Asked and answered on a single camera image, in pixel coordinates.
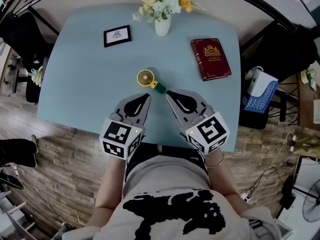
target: yellow flower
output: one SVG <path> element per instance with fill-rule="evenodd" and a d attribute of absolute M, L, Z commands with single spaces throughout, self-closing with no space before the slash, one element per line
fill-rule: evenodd
<path fill-rule="evenodd" d="M 152 7 L 155 1 L 156 0 L 143 0 L 143 2 L 149 7 Z"/>
<path fill-rule="evenodd" d="M 192 12 L 193 10 L 190 0 L 181 0 L 180 6 L 184 8 L 188 13 Z"/>
<path fill-rule="evenodd" d="M 186 8 L 184 8 L 188 13 L 190 13 L 190 12 L 192 12 L 192 10 L 193 10 L 193 7 L 192 7 L 192 5 L 191 6 L 188 6 L 188 7 L 186 7 Z"/>

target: desk fan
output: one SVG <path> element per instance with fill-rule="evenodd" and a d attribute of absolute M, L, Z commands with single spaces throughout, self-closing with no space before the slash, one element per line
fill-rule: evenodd
<path fill-rule="evenodd" d="M 155 75 L 152 71 L 148 69 L 141 70 L 136 77 L 139 85 L 147 87 L 150 86 L 152 89 L 155 89 L 157 92 L 164 94 L 166 88 L 155 80 Z"/>

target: yellow round object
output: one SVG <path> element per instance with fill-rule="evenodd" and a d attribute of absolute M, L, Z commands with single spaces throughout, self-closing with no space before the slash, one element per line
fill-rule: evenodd
<path fill-rule="evenodd" d="M 155 81 L 155 75 L 150 70 L 144 69 L 138 73 L 136 80 L 141 86 L 150 86 Z"/>

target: framed card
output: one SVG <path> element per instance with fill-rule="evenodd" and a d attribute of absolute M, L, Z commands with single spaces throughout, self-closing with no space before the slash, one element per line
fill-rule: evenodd
<path fill-rule="evenodd" d="M 104 47 L 130 42 L 130 25 L 116 27 L 103 32 Z"/>

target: book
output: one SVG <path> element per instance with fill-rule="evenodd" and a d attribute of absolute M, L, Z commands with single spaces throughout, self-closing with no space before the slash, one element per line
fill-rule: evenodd
<path fill-rule="evenodd" d="M 225 78 L 231 75 L 231 70 L 219 39 L 194 39 L 191 41 L 191 47 L 203 81 Z"/>

